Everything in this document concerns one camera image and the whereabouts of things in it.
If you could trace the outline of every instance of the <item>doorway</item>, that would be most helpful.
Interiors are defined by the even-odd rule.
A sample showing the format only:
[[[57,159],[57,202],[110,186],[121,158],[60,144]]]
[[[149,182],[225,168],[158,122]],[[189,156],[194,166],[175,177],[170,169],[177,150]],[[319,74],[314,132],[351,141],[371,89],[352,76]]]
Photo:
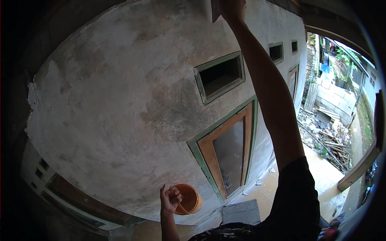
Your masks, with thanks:
[[[289,69],[288,71],[288,89],[291,93],[292,101],[295,100],[296,97],[296,88],[298,85],[299,78],[299,63]]]
[[[256,131],[255,99],[239,106],[188,141],[221,202],[225,202],[247,181]]]

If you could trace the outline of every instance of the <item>wooden post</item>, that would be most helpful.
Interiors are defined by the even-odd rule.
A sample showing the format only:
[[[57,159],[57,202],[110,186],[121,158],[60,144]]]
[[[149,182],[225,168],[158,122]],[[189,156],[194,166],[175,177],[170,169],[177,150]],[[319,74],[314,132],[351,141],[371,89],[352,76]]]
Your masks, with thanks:
[[[371,167],[379,155],[379,149],[375,145],[376,142],[373,142],[358,164],[338,182],[339,190],[342,192],[346,190]]]
[[[316,83],[310,83],[310,87],[308,89],[306,102],[304,103],[304,109],[308,111],[312,111],[312,108],[315,104],[316,94],[318,92],[319,85]]]

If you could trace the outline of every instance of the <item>clothes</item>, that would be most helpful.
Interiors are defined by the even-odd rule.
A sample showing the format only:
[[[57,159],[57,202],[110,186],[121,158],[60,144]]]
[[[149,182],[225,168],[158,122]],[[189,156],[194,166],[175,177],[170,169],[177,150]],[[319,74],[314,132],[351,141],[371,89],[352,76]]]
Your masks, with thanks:
[[[212,240],[317,240],[319,201],[306,157],[279,173],[270,215],[258,225],[228,223],[193,236],[189,241]]]

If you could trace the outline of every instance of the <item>green door frame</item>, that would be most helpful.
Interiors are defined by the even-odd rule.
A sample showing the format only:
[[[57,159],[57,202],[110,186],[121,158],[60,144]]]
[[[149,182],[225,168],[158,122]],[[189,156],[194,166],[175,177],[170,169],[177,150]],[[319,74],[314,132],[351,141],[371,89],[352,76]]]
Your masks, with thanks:
[[[224,200],[220,194],[220,191],[218,190],[218,187],[213,179],[212,174],[210,173],[210,170],[208,168],[208,165],[201,153],[201,150],[198,146],[198,141],[206,136],[208,133],[216,129],[218,126],[220,126],[222,123],[227,121],[230,117],[235,115],[237,112],[239,112],[241,109],[246,107],[249,103],[252,103],[252,133],[251,133],[251,146],[249,149],[249,160],[248,160],[248,170],[247,170],[247,176],[245,178],[245,183],[248,182],[248,177],[249,177],[249,171],[251,167],[251,160],[253,156],[253,147],[255,146],[255,136],[256,136],[256,126],[257,126],[257,97],[254,95],[253,97],[249,98],[247,101],[239,105],[237,108],[232,110],[229,114],[221,118],[219,121],[211,125],[209,128],[207,128],[205,131],[201,132],[200,134],[196,135],[193,137],[191,140],[189,140],[188,146],[193,153],[194,157],[196,158],[198,164],[200,165],[202,171],[204,172],[205,176],[207,177],[209,183],[212,185],[213,190],[215,191],[218,199],[221,201],[221,203],[224,203]]]

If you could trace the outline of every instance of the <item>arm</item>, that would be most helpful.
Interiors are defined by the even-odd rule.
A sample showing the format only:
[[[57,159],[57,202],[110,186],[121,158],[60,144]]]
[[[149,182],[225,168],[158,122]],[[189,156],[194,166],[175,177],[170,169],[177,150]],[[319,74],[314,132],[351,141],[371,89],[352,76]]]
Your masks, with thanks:
[[[160,198],[162,241],[179,241],[174,212],[178,203],[182,201],[181,194],[179,190],[173,189],[173,186],[165,192],[164,184],[160,190]]]
[[[282,75],[244,23],[245,10],[245,0],[220,0],[221,15],[239,42],[281,171],[304,156],[295,109]]]

